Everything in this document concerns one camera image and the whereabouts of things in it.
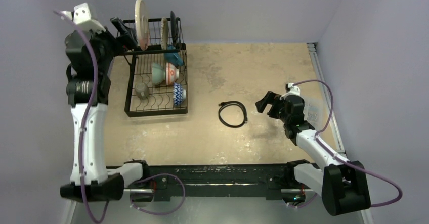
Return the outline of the pink and cream plate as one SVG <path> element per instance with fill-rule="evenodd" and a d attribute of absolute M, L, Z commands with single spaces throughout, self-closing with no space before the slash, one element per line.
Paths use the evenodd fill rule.
<path fill-rule="evenodd" d="M 149 45 L 150 33 L 148 9 L 143 0 L 135 2 L 135 28 L 138 44 L 144 51 Z"/>

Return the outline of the grey speckled oval dish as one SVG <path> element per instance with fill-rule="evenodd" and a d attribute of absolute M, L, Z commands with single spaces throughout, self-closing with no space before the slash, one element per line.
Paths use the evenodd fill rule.
<path fill-rule="evenodd" d="M 163 50 L 167 50 L 168 47 L 168 38 L 169 38 L 169 25 L 166 17 L 161 18 L 161 27 L 160 27 L 160 45 Z"/>

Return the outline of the celadon green bowl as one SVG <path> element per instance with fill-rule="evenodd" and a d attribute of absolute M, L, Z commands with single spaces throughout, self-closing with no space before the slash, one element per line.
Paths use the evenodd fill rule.
<path fill-rule="evenodd" d="M 166 71 L 164 68 L 157 63 L 152 63 L 152 84 L 159 85 L 162 84 L 166 78 Z"/>

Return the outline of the black plate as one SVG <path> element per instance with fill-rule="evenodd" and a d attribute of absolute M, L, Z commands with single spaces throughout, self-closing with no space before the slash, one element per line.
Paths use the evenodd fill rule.
<path fill-rule="evenodd" d="M 179 28 L 178 28 L 178 20 L 174 11 L 170 12 L 170 30 L 171 30 L 172 45 L 175 47 L 178 42 Z"/>

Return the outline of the blue mug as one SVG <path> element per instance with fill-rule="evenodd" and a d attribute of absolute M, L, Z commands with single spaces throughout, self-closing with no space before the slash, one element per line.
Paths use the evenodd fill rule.
<path fill-rule="evenodd" d="M 185 65 L 184 60 L 178 52 L 164 53 L 164 60 L 173 64 L 175 67 L 182 67 Z"/>

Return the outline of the small grey cup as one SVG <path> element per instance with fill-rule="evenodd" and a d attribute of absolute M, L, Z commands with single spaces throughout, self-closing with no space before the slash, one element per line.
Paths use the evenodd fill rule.
<path fill-rule="evenodd" d="M 135 92 L 136 92 L 136 96 L 141 100 L 148 98 L 148 96 L 150 95 L 150 89 L 148 85 L 144 82 L 136 83 Z"/>

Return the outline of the red floral bowl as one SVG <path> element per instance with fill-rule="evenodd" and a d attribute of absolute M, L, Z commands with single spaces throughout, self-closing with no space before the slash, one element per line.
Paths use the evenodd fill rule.
<path fill-rule="evenodd" d="M 165 65 L 165 83 L 173 85 L 180 77 L 180 70 L 172 63 L 167 62 Z"/>

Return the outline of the red patterned bowl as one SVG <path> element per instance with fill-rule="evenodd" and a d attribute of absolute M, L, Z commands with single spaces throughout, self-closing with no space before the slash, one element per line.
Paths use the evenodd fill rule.
<path fill-rule="evenodd" d="M 173 104 L 180 106 L 186 100 L 186 90 L 181 84 L 173 84 Z"/>

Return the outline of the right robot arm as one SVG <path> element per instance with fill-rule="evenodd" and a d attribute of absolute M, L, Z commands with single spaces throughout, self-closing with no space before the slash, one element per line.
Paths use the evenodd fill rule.
<path fill-rule="evenodd" d="M 281 120 L 286 137 L 314 161 L 287 170 L 285 183 L 290 187 L 302 183 L 311 188 L 332 216 L 370 208 L 367 178 L 358 170 L 363 165 L 359 161 L 349 162 L 317 135 L 315 128 L 305 120 L 305 101 L 300 94 L 289 91 L 282 96 L 268 91 L 255 103 L 259 113 L 263 113 L 267 105 L 271 105 L 267 115 Z"/>

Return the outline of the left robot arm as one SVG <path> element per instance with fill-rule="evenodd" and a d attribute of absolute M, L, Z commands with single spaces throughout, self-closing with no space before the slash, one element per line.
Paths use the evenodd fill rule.
<path fill-rule="evenodd" d="M 130 30 L 115 38 L 106 27 L 81 12 L 69 13 L 75 30 L 66 37 L 70 60 L 66 93 L 74 123 L 74 160 L 70 181 L 60 188 L 63 198 L 78 202 L 112 201 L 122 198 L 131 183 L 150 184 L 144 160 L 131 160 L 108 169 L 104 154 L 104 122 L 111 80 L 109 71 L 116 56 L 131 47 Z"/>

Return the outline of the clear plastic parts box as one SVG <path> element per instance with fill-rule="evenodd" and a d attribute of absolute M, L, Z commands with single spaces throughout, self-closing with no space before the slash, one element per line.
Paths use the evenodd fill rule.
<path fill-rule="evenodd" d="M 304 99 L 304 120 L 311 124 L 316 130 L 324 126 L 323 102 L 320 99 L 302 96 Z"/>

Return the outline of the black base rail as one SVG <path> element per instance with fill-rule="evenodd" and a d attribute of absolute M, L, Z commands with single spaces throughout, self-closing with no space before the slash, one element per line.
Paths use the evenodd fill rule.
<path fill-rule="evenodd" d="M 172 197 L 247 197 L 282 200 L 302 185 L 288 164 L 145 166 L 143 178 L 155 177 L 155 201 Z"/>

